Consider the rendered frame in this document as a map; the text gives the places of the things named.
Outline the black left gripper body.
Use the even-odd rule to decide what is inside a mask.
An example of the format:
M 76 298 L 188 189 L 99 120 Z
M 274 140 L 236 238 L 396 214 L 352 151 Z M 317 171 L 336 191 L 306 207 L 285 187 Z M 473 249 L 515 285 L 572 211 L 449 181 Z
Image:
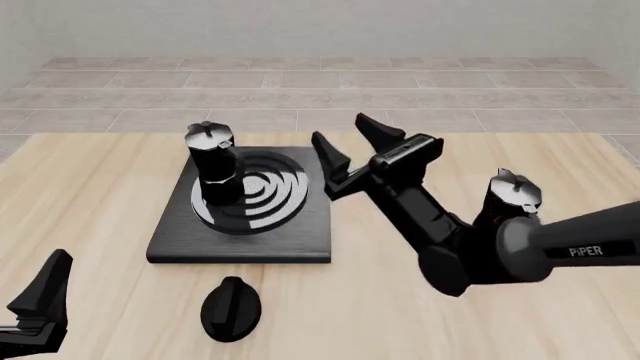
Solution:
M 66 334 L 66 326 L 39 320 L 0 326 L 0 355 L 57 353 Z

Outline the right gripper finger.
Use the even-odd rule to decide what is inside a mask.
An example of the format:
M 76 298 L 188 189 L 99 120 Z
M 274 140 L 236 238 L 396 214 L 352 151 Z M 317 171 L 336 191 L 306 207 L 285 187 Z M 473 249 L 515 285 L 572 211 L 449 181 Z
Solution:
M 325 182 L 340 183 L 347 179 L 351 159 L 336 149 L 319 131 L 313 132 L 311 143 L 321 164 Z
M 405 131 L 377 122 L 364 113 L 356 116 L 355 126 L 375 152 L 391 149 L 405 139 Z

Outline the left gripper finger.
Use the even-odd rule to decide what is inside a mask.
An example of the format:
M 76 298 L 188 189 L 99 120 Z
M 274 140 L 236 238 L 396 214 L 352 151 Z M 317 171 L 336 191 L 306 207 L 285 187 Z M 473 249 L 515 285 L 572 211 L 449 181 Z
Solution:
M 18 321 L 68 325 L 66 295 L 73 258 L 63 249 L 48 257 L 36 277 L 7 309 Z

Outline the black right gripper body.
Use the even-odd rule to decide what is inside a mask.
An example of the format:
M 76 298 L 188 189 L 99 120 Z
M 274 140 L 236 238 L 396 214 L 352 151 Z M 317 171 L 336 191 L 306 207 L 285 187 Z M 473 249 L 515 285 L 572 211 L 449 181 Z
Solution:
M 360 191 L 368 193 L 381 184 L 370 164 L 364 165 L 352 173 L 341 170 L 339 167 L 325 165 L 324 180 L 324 191 L 330 200 L 339 200 Z

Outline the flat black stove plate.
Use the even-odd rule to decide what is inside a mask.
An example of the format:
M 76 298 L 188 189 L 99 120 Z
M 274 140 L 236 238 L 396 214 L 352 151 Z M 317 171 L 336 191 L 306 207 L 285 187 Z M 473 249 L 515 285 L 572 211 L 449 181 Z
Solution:
M 303 146 L 243 146 L 245 195 L 202 198 L 188 160 L 149 242 L 149 263 L 330 263 L 330 200 L 320 163 Z

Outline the black moka pot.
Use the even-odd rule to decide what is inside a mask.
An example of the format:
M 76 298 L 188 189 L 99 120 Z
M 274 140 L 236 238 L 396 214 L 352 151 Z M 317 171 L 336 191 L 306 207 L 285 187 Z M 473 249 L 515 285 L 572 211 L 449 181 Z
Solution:
M 490 179 L 483 206 L 473 221 L 474 227 L 497 229 L 511 218 L 530 218 L 540 222 L 541 189 L 525 176 L 499 168 Z
M 198 170 L 202 198 L 212 206 L 226 206 L 241 197 L 239 156 L 228 125 L 215 122 L 188 126 L 185 143 Z

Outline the round black stove knob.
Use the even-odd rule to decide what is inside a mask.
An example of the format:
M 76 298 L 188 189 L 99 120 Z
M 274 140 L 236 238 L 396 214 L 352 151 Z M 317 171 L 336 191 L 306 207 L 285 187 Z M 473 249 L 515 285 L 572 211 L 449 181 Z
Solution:
M 261 314 L 257 291 L 242 278 L 228 276 L 204 300 L 200 320 L 210 338 L 231 343 L 253 332 Z

